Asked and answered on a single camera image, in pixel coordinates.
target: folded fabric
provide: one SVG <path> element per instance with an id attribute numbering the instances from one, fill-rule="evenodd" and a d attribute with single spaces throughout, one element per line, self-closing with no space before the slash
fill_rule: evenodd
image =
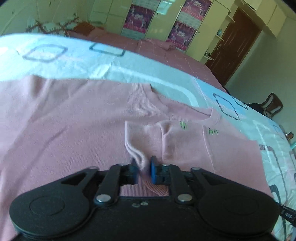
<path id="1" fill-rule="evenodd" d="M 150 126 L 163 120 L 188 127 L 193 120 L 246 139 L 216 110 L 172 101 L 149 84 L 38 76 L 0 82 L 0 240 L 16 234 L 8 210 L 18 195 L 90 166 L 130 163 L 125 121 Z M 156 194 L 139 179 L 121 195 Z"/>
<path id="2" fill-rule="evenodd" d="M 256 141 L 237 138 L 194 121 L 165 120 L 151 126 L 125 122 L 125 144 L 142 171 L 145 185 L 158 195 L 167 195 L 168 188 L 154 186 L 148 178 L 151 156 L 183 171 L 201 167 L 273 197 Z"/>
<path id="3" fill-rule="evenodd" d="M 161 41 L 159 39 L 142 39 L 142 40 L 139 40 L 139 44 L 141 44 L 142 41 L 147 41 L 152 44 L 155 44 L 164 50 L 172 50 L 172 49 L 176 48 L 174 44 L 169 43 L 169 42 L 165 42 L 165 41 Z"/>
<path id="4" fill-rule="evenodd" d="M 226 93 L 222 85 L 217 81 L 207 66 L 177 49 L 170 49 L 167 51 L 157 44 L 151 43 L 150 40 L 146 41 L 144 39 L 138 42 L 135 52 L 197 77 Z"/>
<path id="5" fill-rule="evenodd" d="M 68 33 L 69 37 L 95 42 L 97 38 L 103 36 L 106 33 L 106 31 L 102 28 L 95 27 L 88 34 L 77 33 L 75 31 L 68 31 Z"/>

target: green embroidery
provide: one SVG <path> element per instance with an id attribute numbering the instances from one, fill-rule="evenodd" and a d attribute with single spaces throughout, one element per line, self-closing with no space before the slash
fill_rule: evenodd
<path id="1" fill-rule="evenodd" d="M 218 135 L 218 131 L 217 130 L 212 130 L 212 129 L 209 128 L 209 134 L 210 135 L 214 135 L 214 134 Z"/>
<path id="2" fill-rule="evenodd" d="M 180 121 L 180 125 L 183 130 L 187 129 L 187 125 L 185 121 Z"/>

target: bed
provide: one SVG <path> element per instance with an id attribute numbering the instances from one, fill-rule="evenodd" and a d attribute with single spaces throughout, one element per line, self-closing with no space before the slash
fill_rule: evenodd
<path id="1" fill-rule="evenodd" d="M 296 209 L 296 160 L 284 133 L 275 122 L 228 95 L 222 87 L 216 88 L 199 77 L 122 48 L 54 35 L 0 37 L 0 66 L 0 81 L 34 74 L 56 79 L 150 83 L 173 100 L 213 107 L 249 139 L 258 142 L 274 199 Z M 285 240 L 291 229 L 280 217 L 274 233 L 279 240 Z"/>
<path id="2" fill-rule="evenodd" d="M 200 80 L 225 91 L 207 66 L 177 50 L 173 44 L 157 39 L 134 40 L 96 28 L 86 37 L 69 31 L 70 37 L 90 40 L 128 50 L 186 72 Z"/>

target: ceiling cabinet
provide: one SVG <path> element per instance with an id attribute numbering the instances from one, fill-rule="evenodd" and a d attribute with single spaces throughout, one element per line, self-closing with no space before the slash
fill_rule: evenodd
<path id="1" fill-rule="evenodd" d="M 250 5 L 254 10 L 257 10 L 261 4 L 262 0 L 244 0 L 248 5 Z"/>
<path id="2" fill-rule="evenodd" d="M 267 25 L 271 19 L 272 14 L 274 13 L 275 8 L 276 2 L 274 0 L 262 0 L 260 6 L 255 12 Z"/>
<path id="3" fill-rule="evenodd" d="M 217 2 L 221 3 L 227 9 L 230 9 L 234 3 L 234 0 L 217 0 Z"/>
<path id="4" fill-rule="evenodd" d="M 269 23 L 267 24 L 267 27 L 270 29 L 270 31 L 273 33 L 275 37 L 278 36 L 285 20 L 286 16 L 284 12 L 281 10 L 279 6 L 277 6 Z"/>

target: wooden chair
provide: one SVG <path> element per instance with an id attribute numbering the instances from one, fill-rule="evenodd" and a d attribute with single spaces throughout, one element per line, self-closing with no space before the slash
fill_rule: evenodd
<path id="1" fill-rule="evenodd" d="M 287 141 L 289 141 L 294 137 L 294 134 L 292 132 L 290 132 L 289 134 L 285 133 L 285 137 L 287 138 Z"/>
<path id="2" fill-rule="evenodd" d="M 266 105 L 270 98 L 273 97 L 273 99 L 271 100 L 270 104 L 267 107 L 264 107 L 264 105 Z M 277 95 L 275 93 L 271 93 L 266 101 L 264 101 L 262 104 L 260 104 L 260 106 L 264 109 L 264 112 L 267 113 L 268 115 L 270 115 L 270 117 L 272 118 L 275 114 L 279 113 L 283 106 L 283 103 L 281 102 L 281 100 L 277 97 Z"/>

